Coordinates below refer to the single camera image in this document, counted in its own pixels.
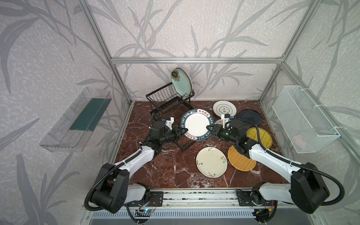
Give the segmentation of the white plate green emblem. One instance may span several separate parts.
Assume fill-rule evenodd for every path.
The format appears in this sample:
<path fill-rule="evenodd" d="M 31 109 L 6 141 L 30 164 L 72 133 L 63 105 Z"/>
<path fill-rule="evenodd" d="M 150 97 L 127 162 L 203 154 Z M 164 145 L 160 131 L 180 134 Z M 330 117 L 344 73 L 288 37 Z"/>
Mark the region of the white plate green emblem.
<path fill-rule="evenodd" d="M 235 105 L 229 101 L 217 101 L 213 105 L 213 112 L 216 116 L 221 117 L 222 114 L 230 114 L 230 116 L 235 116 L 237 113 L 237 109 Z"/>

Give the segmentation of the green yellow woven plate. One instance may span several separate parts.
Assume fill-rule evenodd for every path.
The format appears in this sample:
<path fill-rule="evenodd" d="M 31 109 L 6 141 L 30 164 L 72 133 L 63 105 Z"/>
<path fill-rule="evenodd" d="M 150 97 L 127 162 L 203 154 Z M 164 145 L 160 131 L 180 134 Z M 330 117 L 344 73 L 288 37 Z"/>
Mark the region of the green yellow woven plate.
<path fill-rule="evenodd" d="M 267 149 L 270 149 L 272 147 L 273 144 L 273 139 L 271 137 L 271 135 L 264 129 L 259 128 L 259 134 L 260 134 L 260 141 L 263 144 L 263 146 Z M 251 138 L 255 141 L 259 141 L 258 140 L 258 136 L 257 136 L 257 129 L 255 127 L 249 128 L 246 132 L 247 137 Z"/>

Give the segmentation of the clear plastic wall bin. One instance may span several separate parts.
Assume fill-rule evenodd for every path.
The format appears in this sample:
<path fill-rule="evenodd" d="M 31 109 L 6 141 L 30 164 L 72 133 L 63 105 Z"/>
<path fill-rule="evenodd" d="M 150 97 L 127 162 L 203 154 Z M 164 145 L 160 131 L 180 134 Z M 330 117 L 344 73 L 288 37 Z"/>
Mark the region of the clear plastic wall bin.
<path fill-rule="evenodd" d="M 82 152 L 111 101 L 110 91 L 84 88 L 39 145 L 50 152 Z"/>

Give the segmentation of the mint green flower plate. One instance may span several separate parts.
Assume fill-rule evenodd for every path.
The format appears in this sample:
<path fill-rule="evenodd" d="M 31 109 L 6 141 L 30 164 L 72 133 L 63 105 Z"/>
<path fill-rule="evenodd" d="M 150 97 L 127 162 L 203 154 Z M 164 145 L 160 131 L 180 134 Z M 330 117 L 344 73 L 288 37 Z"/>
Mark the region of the mint green flower plate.
<path fill-rule="evenodd" d="M 171 72 L 171 81 L 180 96 L 185 98 L 190 96 L 190 84 L 181 68 L 177 67 Z"/>

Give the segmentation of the dark blue oval plate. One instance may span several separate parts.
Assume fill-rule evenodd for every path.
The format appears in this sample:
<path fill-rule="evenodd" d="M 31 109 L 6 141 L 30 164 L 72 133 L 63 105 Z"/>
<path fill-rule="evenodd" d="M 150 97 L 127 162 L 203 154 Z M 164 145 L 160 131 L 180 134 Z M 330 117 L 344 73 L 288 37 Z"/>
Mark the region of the dark blue oval plate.
<path fill-rule="evenodd" d="M 244 119 L 255 125 L 260 125 L 261 122 L 263 121 L 263 118 L 260 115 L 260 113 L 251 109 L 242 110 L 236 115 L 236 119 Z"/>

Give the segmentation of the orange woven plate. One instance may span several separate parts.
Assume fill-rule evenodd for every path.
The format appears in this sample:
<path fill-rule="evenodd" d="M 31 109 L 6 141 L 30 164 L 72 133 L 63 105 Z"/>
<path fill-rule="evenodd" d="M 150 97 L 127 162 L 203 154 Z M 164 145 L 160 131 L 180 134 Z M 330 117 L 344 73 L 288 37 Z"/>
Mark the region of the orange woven plate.
<path fill-rule="evenodd" d="M 240 154 L 233 146 L 231 146 L 227 153 L 229 162 L 237 170 L 248 172 L 255 168 L 257 162 L 255 160 L 249 159 L 244 155 Z"/>

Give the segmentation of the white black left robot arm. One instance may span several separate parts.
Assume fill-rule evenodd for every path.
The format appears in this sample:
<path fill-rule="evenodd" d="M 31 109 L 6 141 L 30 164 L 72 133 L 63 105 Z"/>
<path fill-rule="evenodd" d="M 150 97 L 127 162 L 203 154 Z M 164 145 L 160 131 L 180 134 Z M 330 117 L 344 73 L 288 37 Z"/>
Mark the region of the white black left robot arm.
<path fill-rule="evenodd" d="M 114 164 L 104 164 L 84 200 L 84 207 L 90 212 L 106 210 L 117 213 L 129 203 L 150 201 L 150 190 L 143 185 L 130 185 L 130 178 L 145 164 L 151 162 L 164 144 L 175 143 L 188 129 L 175 126 L 172 119 L 154 121 L 151 119 L 149 133 L 139 144 L 138 150 Z"/>

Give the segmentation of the white plate dark lettered rim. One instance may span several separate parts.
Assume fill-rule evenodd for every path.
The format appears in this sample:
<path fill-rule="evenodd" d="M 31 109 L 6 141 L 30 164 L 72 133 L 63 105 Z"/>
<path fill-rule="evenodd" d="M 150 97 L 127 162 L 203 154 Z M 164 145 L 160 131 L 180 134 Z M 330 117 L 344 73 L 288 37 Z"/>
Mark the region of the white plate dark lettered rim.
<path fill-rule="evenodd" d="M 186 128 L 185 137 L 192 141 L 203 141 L 211 136 L 207 126 L 214 125 L 213 116 L 203 109 L 192 109 L 180 120 L 181 128 Z"/>

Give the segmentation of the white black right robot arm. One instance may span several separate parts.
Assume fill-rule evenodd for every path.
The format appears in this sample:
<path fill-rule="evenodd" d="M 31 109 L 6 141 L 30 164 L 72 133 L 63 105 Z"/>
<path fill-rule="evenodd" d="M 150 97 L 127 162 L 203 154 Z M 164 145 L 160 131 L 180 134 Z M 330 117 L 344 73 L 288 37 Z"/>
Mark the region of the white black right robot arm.
<path fill-rule="evenodd" d="M 266 182 L 254 187 L 253 194 L 259 199 L 293 204 L 312 214 L 320 206 L 335 205 L 345 197 L 344 186 L 333 176 L 311 163 L 301 164 L 265 147 L 259 127 L 250 121 L 232 119 L 223 126 L 214 124 L 206 128 L 218 139 L 233 143 L 241 155 L 265 165 L 288 182 Z"/>

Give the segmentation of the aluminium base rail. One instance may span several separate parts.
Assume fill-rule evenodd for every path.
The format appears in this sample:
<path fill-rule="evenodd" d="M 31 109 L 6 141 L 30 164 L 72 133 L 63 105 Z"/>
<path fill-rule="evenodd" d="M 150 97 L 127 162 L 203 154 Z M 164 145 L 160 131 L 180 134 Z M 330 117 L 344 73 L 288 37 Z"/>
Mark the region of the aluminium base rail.
<path fill-rule="evenodd" d="M 87 211 L 78 225 L 88 225 L 92 219 L 254 219 L 259 224 L 269 222 L 280 209 L 297 209 L 294 204 L 259 199 L 250 188 L 185 188 L 151 189 L 143 200 L 124 204 L 116 213 L 106 210 Z"/>

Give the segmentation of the orange sunburst plate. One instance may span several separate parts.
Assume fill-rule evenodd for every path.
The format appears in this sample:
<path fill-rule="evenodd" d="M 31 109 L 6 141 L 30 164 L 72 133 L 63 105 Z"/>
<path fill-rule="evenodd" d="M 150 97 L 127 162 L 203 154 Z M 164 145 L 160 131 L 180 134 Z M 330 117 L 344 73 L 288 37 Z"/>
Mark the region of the orange sunburst plate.
<path fill-rule="evenodd" d="M 192 81 L 191 81 L 191 78 L 190 78 L 189 74 L 188 74 L 184 69 L 181 68 L 181 70 L 183 71 L 185 77 L 186 77 L 186 78 L 188 79 L 188 81 L 189 81 L 190 89 L 191 89 L 189 95 L 191 95 L 191 94 L 193 93 L 193 91 L 194 91 L 193 83 L 192 83 Z"/>
<path fill-rule="evenodd" d="M 219 120 L 217 120 L 216 122 L 215 122 L 215 124 L 219 124 L 219 125 L 224 125 L 224 123 L 223 123 L 223 120 L 222 119 L 219 119 Z"/>

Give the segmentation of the cream floral plate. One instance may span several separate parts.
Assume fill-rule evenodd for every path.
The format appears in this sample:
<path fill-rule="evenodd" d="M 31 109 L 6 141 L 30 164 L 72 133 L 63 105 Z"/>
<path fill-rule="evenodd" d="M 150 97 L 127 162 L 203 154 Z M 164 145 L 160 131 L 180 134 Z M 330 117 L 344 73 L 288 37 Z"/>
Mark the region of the cream floral plate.
<path fill-rule="evenodd" d="M 227 171 L 227 159 L 222 151 L 214 147 L 201 149 L 196 156 L 196 166 L 208 178 L 221 177 Z"/>

